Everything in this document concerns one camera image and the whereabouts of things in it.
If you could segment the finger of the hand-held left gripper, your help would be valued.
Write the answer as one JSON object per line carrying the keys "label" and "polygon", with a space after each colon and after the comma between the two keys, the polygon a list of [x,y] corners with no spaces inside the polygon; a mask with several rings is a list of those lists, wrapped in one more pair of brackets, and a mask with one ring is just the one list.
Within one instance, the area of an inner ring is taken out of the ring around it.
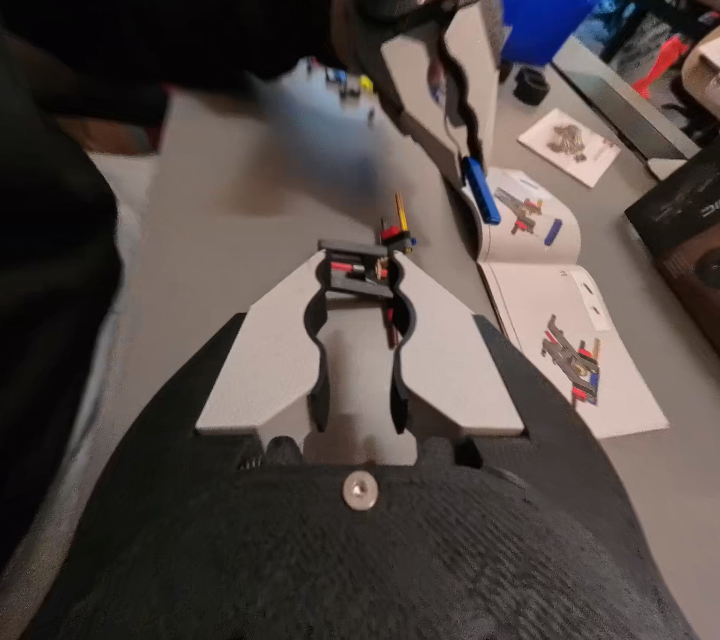
{"label": "finger of the hand-held left gripper", "polygon": [[466,5],[443,32],[440,56],[445,73],[445,128],[459,155],[492,166],[498,108],[499,61],[491,27],[480,2]]}
{"label": "finger of the hand-held left gripper", "polygon": [[400,98],[398,129],[454,189],[462,189],[465,127],[454,108],[457,90],[441,65],[438,42],[438,30],[413,30],[385,42],[382,56]]}

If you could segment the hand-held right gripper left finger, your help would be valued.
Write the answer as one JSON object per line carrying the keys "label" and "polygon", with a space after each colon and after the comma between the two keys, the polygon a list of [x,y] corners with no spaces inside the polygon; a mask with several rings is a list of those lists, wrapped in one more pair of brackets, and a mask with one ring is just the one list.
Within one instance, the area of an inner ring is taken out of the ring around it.
{"label": "hand-held right gripper left finger", "polygon": [[330,414],[327,323],[330,264],[320,250],[256,301],[196,421],[202,435],[303,441]]}

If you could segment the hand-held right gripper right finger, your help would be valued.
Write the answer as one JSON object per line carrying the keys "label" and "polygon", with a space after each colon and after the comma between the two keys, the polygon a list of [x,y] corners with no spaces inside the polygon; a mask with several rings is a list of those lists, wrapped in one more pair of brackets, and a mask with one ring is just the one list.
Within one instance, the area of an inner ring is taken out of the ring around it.
{"label": "hand-held right gripper right finger", "polygon": [[390,261],[390,412],[397,433],[517,437],[525,429],[480,331],[481,317],[399,251]]}

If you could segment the white lego instruction booklet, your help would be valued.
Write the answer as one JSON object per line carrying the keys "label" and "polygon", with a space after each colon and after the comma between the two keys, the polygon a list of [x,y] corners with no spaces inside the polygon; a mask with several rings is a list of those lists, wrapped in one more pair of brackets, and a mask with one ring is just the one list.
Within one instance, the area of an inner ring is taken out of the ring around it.
{"label": "white lego instruction booklet", "polygon": [[520,170],[491,168],[487,185],[500,222],[482,225],[478,266],[505,336],[598,439],[668,429],[578,263],[581,230],[571,210]]}

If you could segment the black red lego assembly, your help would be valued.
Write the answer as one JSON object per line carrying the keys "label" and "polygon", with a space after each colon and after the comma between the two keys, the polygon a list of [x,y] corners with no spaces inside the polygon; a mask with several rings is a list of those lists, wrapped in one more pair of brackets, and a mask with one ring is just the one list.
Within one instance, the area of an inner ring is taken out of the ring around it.
{"label": "black red lego assembly", "polygon": [[395,326],[394,300],[391,283],[393,254],[408,254],[416,247],[417,239],[410,232],[404,199],[394,194],[397,218],[381,217],[379,243],[365,245],[350,241],[320,239],[318,249],[323,251],[329,264],[329,288],[337,293],[366,297],[381,302],[384,327],[389,347],[400,343]]}

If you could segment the blue lego beam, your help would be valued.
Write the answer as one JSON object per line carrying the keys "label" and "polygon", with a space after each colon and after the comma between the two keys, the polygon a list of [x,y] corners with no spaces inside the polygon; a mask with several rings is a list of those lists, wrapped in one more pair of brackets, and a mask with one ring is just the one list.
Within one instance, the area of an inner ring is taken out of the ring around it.
{"label": "blue lego beam", "polygon": [[486,225],[498,226],[501,222],[500,212],[481,162],[470,156],[463,157],[462,173],[479,210],[481,221]]}

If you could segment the person's left forearm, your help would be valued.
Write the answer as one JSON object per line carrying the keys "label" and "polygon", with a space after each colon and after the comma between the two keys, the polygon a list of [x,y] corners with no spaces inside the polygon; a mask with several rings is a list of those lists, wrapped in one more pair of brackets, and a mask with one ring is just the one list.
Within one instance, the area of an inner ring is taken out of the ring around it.
{"label": "person's left forearm", "polygon": [[87,78],[229,90],[303,58],[341,68],[336,0],[1,0],[11,36]]}

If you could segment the pile of lego pieces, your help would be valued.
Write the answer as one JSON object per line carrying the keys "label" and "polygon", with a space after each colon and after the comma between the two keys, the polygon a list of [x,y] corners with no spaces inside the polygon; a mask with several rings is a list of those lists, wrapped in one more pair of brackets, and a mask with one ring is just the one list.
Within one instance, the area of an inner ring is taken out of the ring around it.
{"label": "pile of lego pieces", "polygon": [[323,88],[337,100],[341,111],[356,112],[359,117],[364,118],[368,127],[374,127],[377,102],[374,84],[369,77],[328,67],[314,56],[304,60],[304,67],[307,78],[319,78]]}

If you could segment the black rubber lego tire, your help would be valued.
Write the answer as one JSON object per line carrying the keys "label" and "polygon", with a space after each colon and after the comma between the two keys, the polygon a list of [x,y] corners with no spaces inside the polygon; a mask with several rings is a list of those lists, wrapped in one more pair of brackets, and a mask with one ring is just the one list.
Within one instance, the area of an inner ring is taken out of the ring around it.
{"label": "black rubber lego tire", "polygon": [[538,69],[522,66],[518,69],[515,80],[513,95],[523,105],[537,107],[549,94],[549,82]]}

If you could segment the dark lego set box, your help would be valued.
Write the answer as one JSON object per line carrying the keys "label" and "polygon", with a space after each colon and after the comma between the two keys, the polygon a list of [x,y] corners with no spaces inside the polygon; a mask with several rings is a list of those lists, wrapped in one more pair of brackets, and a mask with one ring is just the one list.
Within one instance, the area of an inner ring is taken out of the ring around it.
{"label": "dark lego set box", "polygon": [[660,181],[625,217],[686,310],[719,326],[719,140]]}

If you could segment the blue plastic bin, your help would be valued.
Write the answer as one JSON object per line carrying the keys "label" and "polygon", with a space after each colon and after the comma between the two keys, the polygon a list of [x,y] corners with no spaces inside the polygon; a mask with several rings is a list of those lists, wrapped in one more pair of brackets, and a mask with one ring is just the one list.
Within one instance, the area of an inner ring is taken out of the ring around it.
{"label": "blue plastic bin", "polygon": [[545,66],[601,0],[502,0],[500,59]]}

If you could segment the white printed leaflet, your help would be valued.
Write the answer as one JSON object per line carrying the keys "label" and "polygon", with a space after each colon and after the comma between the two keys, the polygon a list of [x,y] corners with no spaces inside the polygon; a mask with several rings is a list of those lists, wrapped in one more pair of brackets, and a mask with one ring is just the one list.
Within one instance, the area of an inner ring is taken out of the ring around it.
{"label": "white printed leaflet", "polygon": [[560,109],[547,113],[517,141],[589,189],[621,152],[618,141],[605,138]]}

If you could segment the red plastic object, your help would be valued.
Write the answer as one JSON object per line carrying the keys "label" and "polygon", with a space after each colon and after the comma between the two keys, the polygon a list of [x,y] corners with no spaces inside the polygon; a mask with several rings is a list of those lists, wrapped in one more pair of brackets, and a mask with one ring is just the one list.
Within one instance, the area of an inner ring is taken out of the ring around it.
{"label": "red plastic object", "polygon": [[662,43],[649,71],[637,80],[632,88],[643,99],[650,98],[651,86],[688,52],[689,44],[680,34],[674,34]]}

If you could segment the beige object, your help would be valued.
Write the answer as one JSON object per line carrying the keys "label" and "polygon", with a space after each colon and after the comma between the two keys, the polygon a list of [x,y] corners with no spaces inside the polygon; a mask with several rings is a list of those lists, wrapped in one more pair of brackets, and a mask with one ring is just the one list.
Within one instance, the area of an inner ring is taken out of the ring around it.
{"label": "beige object", "polygon": [[685,59],[681,80],[684,90],[719,120],[719,27],[700,40]]}

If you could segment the person's dark clothing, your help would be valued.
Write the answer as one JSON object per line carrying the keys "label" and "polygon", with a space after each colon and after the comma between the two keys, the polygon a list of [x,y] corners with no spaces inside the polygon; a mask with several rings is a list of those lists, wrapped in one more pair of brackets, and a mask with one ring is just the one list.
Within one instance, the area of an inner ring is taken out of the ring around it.
{"label": "person's dark clothing", "polygon": [[1,569],[66,454],[96,338],[121,280],[117,201],[54,120],[85,115],[159,130],[159,84],[31,89],[1,29]]}

